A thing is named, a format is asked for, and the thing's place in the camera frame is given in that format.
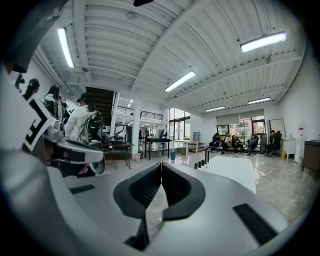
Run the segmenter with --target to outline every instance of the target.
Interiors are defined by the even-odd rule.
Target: blue trash can
[[[176,160],[176,152],[171,152],[171,160]]]

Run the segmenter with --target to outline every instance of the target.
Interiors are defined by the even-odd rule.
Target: marble floor
[[[210,158],[218,155],[220,156],[220,153],[211,153]],[[293,158],[286,161],[282,160],[281,157],[266,157],[259,153],[250,156],[240,154],[235,156],[234,153],[226,153],[223,156],[250,159],[254,170],[257,195],[271,203],[290,223],[310,209],[315,196],[318,194],[320,179],[315,181],[308,174],[307,169],[301,171],[301,167],[294,162]],[[174,163],[193,168],[195,163],[202,159],[205,159],[204,151],[199,152],[198,155],[189,153],[188,158],[177,153],[174,161],[171,161],[166,154],[162,156],[161,152],[153,152],[151,161],[143,156],[140,161],[131,160],[130,163],[132,169],[157,162]],[[108,160],[102,175],[122,171],[128,171],[124,160]],[[155,212],[151,219],[161,217],[162,209],[168,207],[166,203],[166,195],[163,188],[160,188],[155,200],[149,206]]]

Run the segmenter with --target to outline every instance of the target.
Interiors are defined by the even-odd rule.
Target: yellow bin
[[[286,159],[286,151],[281,152],[281,159]]]

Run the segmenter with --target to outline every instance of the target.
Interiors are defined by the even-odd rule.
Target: black rectangular slot
[[[95,189],[96,187],[94,185],[84,185],[84,186],[77,186],[77,187],[72,187],[72,188],[69,188],[71,194],[78,194],[78,193],[81,193],[81,192],[85,192],[85,191],[88,191],[88,190],[93,190]]]
[[[277,236],[268,223],[246,203],[237,205],[233,209],[260,245],[264,245]]]

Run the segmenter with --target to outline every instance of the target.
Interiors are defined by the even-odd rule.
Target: brown cabinet
[[[310,170],[309,174],[317,179],[320,175],[320,141],[305,141],[302,171]]]

